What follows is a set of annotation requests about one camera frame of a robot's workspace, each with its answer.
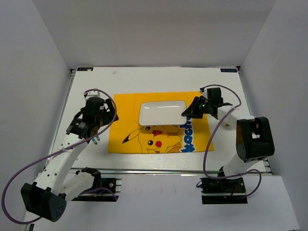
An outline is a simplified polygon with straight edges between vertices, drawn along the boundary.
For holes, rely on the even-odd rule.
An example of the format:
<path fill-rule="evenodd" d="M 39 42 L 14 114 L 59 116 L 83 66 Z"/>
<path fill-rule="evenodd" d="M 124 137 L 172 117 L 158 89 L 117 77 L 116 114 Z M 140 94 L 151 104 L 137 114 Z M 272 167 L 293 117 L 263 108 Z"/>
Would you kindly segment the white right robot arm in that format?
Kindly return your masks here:
<path fill-rule="evenodd" d="M 182 116 L 201 119 L 207 114 L 218 120 L 205 148 L 204 158 L 207 158 L 209 146 L 221 125 L 229 125 L 236 131 L 236 154 L 228 164 L 221 167 L 219 175 L 215 177 L 218 188 L 228 192 L 235 186 L 234 179 L 250 172 L 259 173 L 259 170 L 251 167 L 274 155 L 275 147 L 269 120 L 264 116 L 255 117 L 239 111 L 242 105 L 239 96 L 237 105 L 224 102 L 222 88 L 224 86 L 219 84 L 200 88 L 201 95 L 193 99 Z"/>

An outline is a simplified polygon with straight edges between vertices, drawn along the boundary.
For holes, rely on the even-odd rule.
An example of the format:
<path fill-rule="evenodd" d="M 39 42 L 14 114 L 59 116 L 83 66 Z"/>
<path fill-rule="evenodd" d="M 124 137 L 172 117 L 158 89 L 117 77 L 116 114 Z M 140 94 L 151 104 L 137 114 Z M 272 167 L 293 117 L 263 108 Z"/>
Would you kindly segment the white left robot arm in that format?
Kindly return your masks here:
<path fill-rule="evenodd" d="M 99 130 L 118 120 L 111 97 L 102 99 L 98 90 L 87 91 L 84 95 L 85 106 L 66 129 L 60 153 L 49 160 L 32 184 L 25 183 L 21 188 L 26 210 L 52 222 L 60 219 L 70 201 L 82 194 L 102 191 L 101 173 L 94 168 L 86 167 L 65 182 L 72 165 Z"/>

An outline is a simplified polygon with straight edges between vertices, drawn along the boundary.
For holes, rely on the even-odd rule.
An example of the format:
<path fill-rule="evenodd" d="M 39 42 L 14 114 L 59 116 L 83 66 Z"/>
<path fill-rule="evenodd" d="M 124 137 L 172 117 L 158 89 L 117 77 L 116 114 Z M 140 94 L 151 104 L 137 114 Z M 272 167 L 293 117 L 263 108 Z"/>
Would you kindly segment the white rectangular plate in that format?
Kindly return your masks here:
<path fill-rule="evenodd" d="M 141 126 L 183 125 L 186 116 L 181 114 L 187 109 L 185 101 L 159 101 L 142 103 L 139 114 Z"/>

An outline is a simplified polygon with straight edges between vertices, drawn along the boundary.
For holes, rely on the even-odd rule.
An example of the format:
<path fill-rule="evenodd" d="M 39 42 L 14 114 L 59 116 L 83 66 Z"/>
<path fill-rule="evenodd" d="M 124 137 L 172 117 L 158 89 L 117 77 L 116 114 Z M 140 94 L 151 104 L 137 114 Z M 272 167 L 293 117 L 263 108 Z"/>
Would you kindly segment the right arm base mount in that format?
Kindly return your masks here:
<path fill-rule="evenodd" d="M 203 205 L 247 204 L 242 176 L 226 179 L 200 178 L 196 188 L 201 189 Z"/>

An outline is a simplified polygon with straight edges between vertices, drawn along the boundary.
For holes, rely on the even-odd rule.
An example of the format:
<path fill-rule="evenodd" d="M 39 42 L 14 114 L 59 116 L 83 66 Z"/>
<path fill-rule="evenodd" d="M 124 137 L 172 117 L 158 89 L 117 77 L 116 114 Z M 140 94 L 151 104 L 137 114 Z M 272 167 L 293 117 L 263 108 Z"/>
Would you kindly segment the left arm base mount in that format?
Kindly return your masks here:
<path fill-rule="evenodd" d="M 90 173 L 94 176 L 91 188 L 82 192 L 72 201 L 82 202 L 116 202 L 121 192 L 122 179 L 115 176 L 103 175 L 95 168 L 84 168 L 75 172 L 75 177 L 81 173 Z"/>

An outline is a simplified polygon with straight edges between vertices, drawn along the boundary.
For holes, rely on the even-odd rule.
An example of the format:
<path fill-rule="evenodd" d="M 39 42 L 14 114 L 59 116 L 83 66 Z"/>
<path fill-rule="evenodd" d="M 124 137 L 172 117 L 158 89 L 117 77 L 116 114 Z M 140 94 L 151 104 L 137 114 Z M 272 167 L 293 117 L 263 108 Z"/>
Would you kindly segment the yellow Pikachu placemat cloth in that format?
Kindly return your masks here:
<path fill-rule="evenodd" d="M 108 152 L 115 154 L 169 154 L 203 152 L 209 144 L 210 128 L 207 117 L 187 118 L 178 126 L 141 126 L 142 103 L 181 100 L 190 104 L 197 95 L 189 92 L 116 94 L 114 101 L 119 119 L 110 127 Z"/>

